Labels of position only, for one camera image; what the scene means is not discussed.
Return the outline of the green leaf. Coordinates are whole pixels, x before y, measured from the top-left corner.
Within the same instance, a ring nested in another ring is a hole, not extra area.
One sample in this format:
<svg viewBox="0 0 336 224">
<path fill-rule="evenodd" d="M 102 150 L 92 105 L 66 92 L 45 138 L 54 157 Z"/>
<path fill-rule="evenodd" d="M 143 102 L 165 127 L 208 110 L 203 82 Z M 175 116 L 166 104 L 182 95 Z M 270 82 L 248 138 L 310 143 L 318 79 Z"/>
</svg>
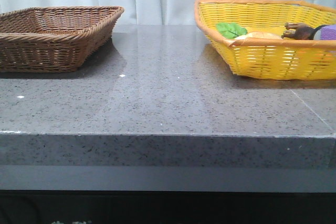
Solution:
<svg viewBox="0 0 336 224">
<path fill-rule="evenodd" d="M 246 28 L 237 23 L 217 23 L 215 27 L 217 31 L 227 39 L 235 39 L 236 37 L 248 33 Z"/>
</svg>

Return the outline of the beige bread roll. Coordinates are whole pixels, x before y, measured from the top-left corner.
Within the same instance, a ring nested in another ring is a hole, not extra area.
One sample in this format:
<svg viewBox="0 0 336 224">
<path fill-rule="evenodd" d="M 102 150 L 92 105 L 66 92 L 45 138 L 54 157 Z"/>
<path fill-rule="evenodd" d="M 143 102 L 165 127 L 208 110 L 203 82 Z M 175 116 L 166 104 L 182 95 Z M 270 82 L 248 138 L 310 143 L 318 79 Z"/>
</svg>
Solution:
<svg viewBox="0 0 336 224">
<path fill-rule="evenodd" d="M 267 33 L 262 31 L 253 31 L 250 33 L 247 33 L 245 35 L 240 35 L 236 37 L 235 39 L 247 39 L 247 38 L 257 38 L 257 39 L 282 39 L 281 36 L 273 34 L 273 33 Z"/>
</svg>

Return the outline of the yellow wicker basket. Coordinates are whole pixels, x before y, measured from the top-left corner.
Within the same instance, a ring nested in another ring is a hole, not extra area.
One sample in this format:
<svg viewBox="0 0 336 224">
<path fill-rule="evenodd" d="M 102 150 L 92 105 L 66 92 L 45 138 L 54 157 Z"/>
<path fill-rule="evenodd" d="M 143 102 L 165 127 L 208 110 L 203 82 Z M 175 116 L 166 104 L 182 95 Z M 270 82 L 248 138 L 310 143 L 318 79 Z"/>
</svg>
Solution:
<svg viewBox="0 0 336 224">
<path fill-rule="evenodd" d="M 227 39 L 218 23 L 237 23 L 249 32 L 282 35 L 286 22 L 311 27 L 335 24 L 335 9 L 290 0 L 196 0 L 198 28 L 232 73 L 257 79 L 335 79 L 334 40 Z"/>
</svg>

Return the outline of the brown wicker basket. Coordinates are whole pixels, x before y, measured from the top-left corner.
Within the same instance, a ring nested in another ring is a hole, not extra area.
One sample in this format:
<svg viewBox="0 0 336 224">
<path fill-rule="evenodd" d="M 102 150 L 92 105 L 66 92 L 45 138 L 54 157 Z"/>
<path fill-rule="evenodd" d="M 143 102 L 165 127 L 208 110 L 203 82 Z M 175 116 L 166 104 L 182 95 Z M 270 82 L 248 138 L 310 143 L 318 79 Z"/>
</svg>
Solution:
<svg viewBox="0 0 336 224">
<path fill-rule="evenodd" d="M 30 7 L 1 14 L 1 72 L 80 68 L 112 36 L 121 6 Z"/>
</svg>

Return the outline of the brown toy animal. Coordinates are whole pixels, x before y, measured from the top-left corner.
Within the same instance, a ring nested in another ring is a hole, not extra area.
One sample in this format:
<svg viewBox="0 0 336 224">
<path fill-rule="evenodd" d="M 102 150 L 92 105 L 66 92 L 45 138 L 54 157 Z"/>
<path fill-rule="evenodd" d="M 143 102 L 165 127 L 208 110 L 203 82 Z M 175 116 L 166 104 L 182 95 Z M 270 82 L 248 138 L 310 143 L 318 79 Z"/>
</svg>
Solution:
<svg viewBox="0 0 336 224">
<path fill-rule="evenodd" d="M 284 24 L 285 31 L 281 35 L 282 38 L 291 38 L 295 40 L 314 40 L 315 35 L 319 30 L 327 25 L 320 25 L 316 28 L 310 27 L 305 23 L 290 23 Z"/>
</svg>

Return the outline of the purple sponge block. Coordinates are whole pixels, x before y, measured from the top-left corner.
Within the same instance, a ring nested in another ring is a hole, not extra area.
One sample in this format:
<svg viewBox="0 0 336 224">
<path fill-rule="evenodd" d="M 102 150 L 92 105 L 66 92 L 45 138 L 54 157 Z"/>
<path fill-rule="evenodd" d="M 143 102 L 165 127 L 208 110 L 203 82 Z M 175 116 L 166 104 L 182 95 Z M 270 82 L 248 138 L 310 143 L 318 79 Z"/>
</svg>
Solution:
<svg viewBox="0 0 336 224">
<path fill-rule="evenodd" d="M 320 40 L 336 40 L 336 25 L 323 26 L 320 31 Z"/>
</svg>

